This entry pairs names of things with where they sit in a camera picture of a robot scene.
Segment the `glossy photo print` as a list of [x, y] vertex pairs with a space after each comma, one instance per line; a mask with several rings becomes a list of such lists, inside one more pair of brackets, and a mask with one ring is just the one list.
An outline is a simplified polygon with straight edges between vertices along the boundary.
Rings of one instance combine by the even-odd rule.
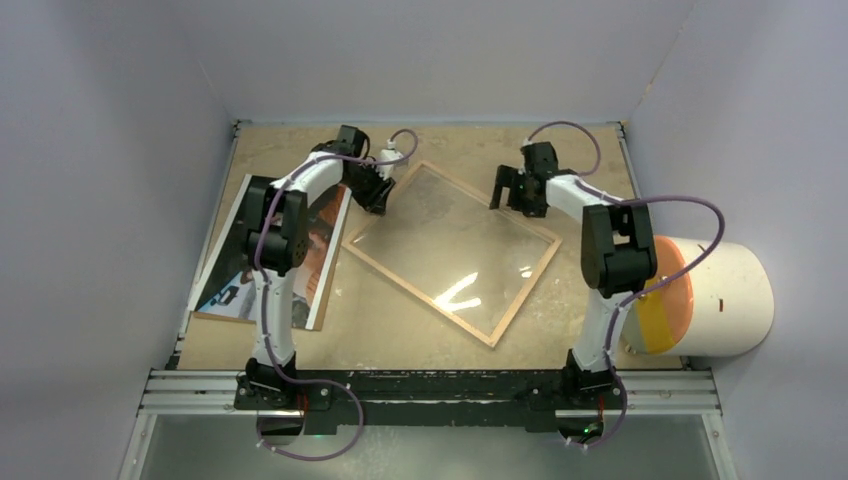
[[[258, 320], [252, 265], [244, 248], [244, 197], [250, 189], [264, 188], [271, 181], [270, 177], [250, 174], [244, 177], [193, 294], [193, 312], [214, 318]], [[347, 188], [334, 186], [309, 206], [308, 249], [293, 286], [292, 326], [296, 329], [319, 330], [323, 326], [325, 292], [332, 283], [350, 200], [351, 192]]]

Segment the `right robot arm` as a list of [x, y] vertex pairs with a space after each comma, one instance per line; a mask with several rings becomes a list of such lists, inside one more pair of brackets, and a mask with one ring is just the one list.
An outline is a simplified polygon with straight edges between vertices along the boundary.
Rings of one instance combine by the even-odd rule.
[[543, 218], [555, 208], [581, 225], [580, 269], [590, 296], [580, 336], [567, 355], [561, 392], [569, 404], [584, 407], [614, 387], [617, 322], [630, 309], [627, 298], [657, 272], [650, 214], [646, 206], [629, 205], [560, 168], [549, 142], [526, 141], [520, 152], [522, 167], [498, 167], [489, 206], [505, 204], [529, 218]]

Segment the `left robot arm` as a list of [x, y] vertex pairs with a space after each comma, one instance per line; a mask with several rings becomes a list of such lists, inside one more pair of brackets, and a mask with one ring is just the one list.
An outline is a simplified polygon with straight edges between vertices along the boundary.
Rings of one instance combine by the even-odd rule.
[[309, 248], [310, 207], [326, 191], [344, 186], [365, 212], [384, 215], [395, 186], [394, 168], [410, 157], [398, 149], [395, 135], [376, 157], [370, 154], [371, 144], [363, 130], [343, 125], [290, 173], [245, 195], [244, 249], [259, 318], [244, 376], [272, 408], [292, 405], [301, 384], [294, 376], [291, 314], [294, 281]]

